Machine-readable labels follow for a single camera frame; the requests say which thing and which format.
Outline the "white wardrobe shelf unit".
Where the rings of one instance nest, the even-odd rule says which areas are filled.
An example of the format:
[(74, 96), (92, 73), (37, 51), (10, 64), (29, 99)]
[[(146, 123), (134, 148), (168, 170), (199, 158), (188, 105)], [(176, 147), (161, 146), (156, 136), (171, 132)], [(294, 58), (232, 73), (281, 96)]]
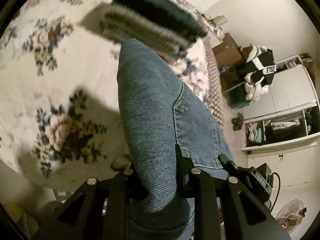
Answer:
[(312, 59), (291, 56), (276, 63), (269, 91), (244, 108), (242, 151), (247, 166), (267, 164), (280, 175), (274, 186), (313, 183), (319, 141), (319, 99)]

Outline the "brown cardboard box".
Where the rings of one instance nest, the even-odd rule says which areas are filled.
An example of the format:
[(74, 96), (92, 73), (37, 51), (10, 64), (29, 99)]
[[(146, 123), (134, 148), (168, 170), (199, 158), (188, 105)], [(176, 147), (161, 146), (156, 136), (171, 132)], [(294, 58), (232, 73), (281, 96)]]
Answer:
[(239, 46), (229, 33), (225, 33), (223, 42), (212, 49), (220, 76), (227, 82), (240, 82), (236, 67), (245, 63)]

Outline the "black white clothes pile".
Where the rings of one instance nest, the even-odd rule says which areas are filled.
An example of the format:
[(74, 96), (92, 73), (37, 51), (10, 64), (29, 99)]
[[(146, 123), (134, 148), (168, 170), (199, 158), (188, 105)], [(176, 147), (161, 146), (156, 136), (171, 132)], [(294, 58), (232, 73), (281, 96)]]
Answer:
[(246, 62), (236, 67), (236, 74), (244, 81), (246, 101), (256, 102), (269, 91), (277, 72), (273, 51), (265, 46), (250, 44), (241, 47)]

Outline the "blue denim jeans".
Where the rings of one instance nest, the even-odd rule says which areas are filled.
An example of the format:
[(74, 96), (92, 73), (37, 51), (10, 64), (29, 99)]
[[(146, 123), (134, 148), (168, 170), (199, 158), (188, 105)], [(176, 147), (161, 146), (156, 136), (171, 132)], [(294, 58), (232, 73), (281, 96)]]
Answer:
[(176, 153), (212, 177), (227, 179), (218, 156), (232, 152), (214, 116), (171, 68), (142, 42), (121, 45), (118, 101), (130, 157), (148, 192), (134, 200), (131, 239), (189, 239), (194, 200), (178, 196)]

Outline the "floral bed blanket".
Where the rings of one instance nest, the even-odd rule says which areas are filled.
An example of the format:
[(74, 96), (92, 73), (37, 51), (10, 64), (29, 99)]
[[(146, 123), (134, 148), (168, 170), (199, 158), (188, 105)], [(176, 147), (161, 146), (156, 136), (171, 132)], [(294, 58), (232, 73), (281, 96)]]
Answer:
[(118, 108), (120, 39), (149, 31), (112, 0), (11, 0), (1, 14), (1, 160), (73, 191), (126, 161)]

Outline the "standing fan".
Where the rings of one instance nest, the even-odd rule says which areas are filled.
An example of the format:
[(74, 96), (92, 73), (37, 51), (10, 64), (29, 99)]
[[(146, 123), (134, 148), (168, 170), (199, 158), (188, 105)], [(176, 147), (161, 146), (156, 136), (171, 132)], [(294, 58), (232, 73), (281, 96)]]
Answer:
[(275, 219), (290, 234), (302, 223), (306, 212), (307, 208), (303, 202), (300, 199), (294, 199), (282, 207)]

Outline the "dark green folded garment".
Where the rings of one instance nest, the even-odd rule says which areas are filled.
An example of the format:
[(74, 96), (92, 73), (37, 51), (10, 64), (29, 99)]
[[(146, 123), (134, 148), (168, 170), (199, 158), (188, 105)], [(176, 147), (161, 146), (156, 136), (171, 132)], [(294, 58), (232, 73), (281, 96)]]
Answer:
[(206, 37), (204, 29), (188, 12), (170, 0), (114, 0), (123, 4), (148, 20), (180, 33), (184, 38)]

